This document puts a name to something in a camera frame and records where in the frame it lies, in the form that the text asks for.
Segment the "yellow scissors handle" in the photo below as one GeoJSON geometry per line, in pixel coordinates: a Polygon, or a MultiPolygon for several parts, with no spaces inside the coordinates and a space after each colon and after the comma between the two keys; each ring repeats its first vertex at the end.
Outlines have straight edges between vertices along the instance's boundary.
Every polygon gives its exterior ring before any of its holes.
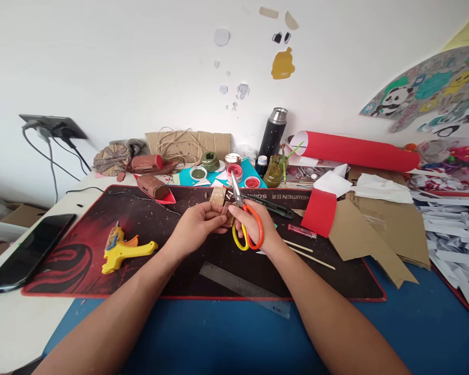
{"type": "Polygon", "coordinates": [[[234,238],[234,242],[236,243],[236,246],[240,249],[240,250],[243,250],[243,251],[246,251],[249,249],[249,242],[247,241],[246,239],[246,228],[245,226],[242,224],[241,225],[241,230],[243,231],[243,236],[245,237],[245,247],[243,247],[240,243],[240,241],[238,241],[238,232],[236,231],[236,226],[235,224],[233,224],[233,238],[234,238]]]}

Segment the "scissors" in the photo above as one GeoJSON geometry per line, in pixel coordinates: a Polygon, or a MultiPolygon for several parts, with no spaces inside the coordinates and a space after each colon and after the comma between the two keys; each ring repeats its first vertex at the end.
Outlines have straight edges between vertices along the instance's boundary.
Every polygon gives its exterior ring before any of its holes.
{"type": "Polygon", "coordinates": [[[257,243],[257,245],[254,245],[254,243],[250,239],[250,236],[247,234],[246,228],[243,224],[241,225],[241,230],[243,231],[243,236],[245,237],[245,246],[242,246],[240,241],[238,241],[238,234],[237,234],[235,225],[233,225],[234,242],[236,243],[236,245],[238,246],[240,250],[245,251],[245,250],[248,250],[249,248],[251,248],[252,250],[257,250],[262,246],[262,243],[264,242],[264,227],[262,225],[261,218],[252,207],[243,203],[243,200],[241,198],[240,186],[238,185],[238,182],[235,177],[235,173],[233,171],[231,172],[231,176],[233,179],[233,190],[235,194],[234,197],[236,199],[236,204],[246,213],[250,212],[252,216],[255,218],[255,220],[257,220],[257,224],[259,225],[259,242],[257,243]]]}

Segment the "panda sticker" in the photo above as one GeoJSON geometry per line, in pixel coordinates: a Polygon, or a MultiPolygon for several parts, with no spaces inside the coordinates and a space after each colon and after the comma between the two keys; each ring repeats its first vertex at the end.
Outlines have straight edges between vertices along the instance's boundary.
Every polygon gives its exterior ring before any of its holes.
{"type": "Polygon", "coordinates": [[[372,116],[376,117],[380,114],[391,116],[403,104],[412,91],[413,87],[395,87],[384,96],[382,103],[375,109],[372,116]]]}

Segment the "wooden skewer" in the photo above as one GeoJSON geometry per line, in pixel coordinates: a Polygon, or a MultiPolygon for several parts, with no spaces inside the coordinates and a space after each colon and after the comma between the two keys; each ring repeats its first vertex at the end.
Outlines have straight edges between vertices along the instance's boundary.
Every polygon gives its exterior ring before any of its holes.
{"type": "Polygon", "coordinates": [[[287,240],[283,240],[285,243],[289,244],[289,245],[293,245],[295,247],[298,247],[298,248],[301,248],[303,250],[306,250],[306,251],[309,251],[310,253],[312,253],[313,251],[307,247],[304,247],[304,246],[301,246],[301,245],[298,245],[298,244],[294,244],[293,242],[290,242],[290,241],[287,241],[287,240]]]}
{"type": "Polygon", "coordinates": [[[294,250],[297,254],[300,254],[300,255],[302,255],[302,256],[305,256],[306,258],[309,258],[309,259],[311,259],[311,260],[314,260],[315,262],[320,263],[321,265],[324,265],[325,267],[328,267],[328,268],[330,268],[330,269],[332,269],[332,270],[335,270],[335,267],[333,267],[333,266],[331,266],[331,265],[329,265],[329,264],[326,264],[325,262],[322,262],[321,260],[318,260],[318,259],[316,259],[316,258],[313,258],[312,256],[309,256],[308,254],[305,254],[305,253],[303,253],[303,252],[300,252],[299,250],[294,249],[293,247],[290,247],[290,246],[289,246],[289,248],[292,249],[292,250],[294,250]]]}

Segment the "black thermos bottle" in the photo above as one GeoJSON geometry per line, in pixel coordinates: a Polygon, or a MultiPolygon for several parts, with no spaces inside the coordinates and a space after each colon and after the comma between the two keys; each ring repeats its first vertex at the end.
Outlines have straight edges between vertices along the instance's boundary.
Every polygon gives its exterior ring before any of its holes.
{"type": "Polygon", "coordinates": [[[267,156],[269,162],[271,155],[276,155],[280,151],[280,141],[287,125],[287,110],[284,108],[275,108],[273,113],[267,119],[266,131],[262,138],[259,156],[267,156]]]}

